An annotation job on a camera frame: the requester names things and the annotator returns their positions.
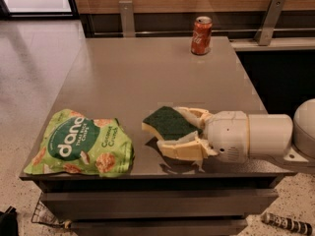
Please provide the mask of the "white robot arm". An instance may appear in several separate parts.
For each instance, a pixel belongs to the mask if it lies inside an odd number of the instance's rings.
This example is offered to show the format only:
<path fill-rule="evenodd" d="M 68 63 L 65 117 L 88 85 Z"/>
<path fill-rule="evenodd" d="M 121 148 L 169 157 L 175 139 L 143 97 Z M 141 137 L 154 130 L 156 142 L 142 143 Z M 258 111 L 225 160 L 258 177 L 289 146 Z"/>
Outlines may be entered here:
<path fill-rule="evenodd" d="M 243 163 L 249 158 L 271 158 L 286 164 L 308 164 L 314 159 L 314 101 L 301 104 L 294 117 L 284 114 L 246 114 L 177 107 L 179 117 L 197 129 L 175 140 L 159 137 L 164 156 Z"/>

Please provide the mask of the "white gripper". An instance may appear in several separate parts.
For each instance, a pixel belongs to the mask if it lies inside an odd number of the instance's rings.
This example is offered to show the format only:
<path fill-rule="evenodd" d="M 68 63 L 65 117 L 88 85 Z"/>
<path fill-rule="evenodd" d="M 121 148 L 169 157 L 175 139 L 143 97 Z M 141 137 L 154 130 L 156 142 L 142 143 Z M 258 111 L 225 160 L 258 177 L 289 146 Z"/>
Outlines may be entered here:
<path fill-rule="evenodd" d="M 207 140 L 192 132 L 178 140 L 157 141 L 163 156 L 178 160 L 203 160 L 216 156 L 222 162 L 244 163 L 249 151 L 249 118 L 242 111 L 174 107 L 190 124 L 204 129 Z"/>

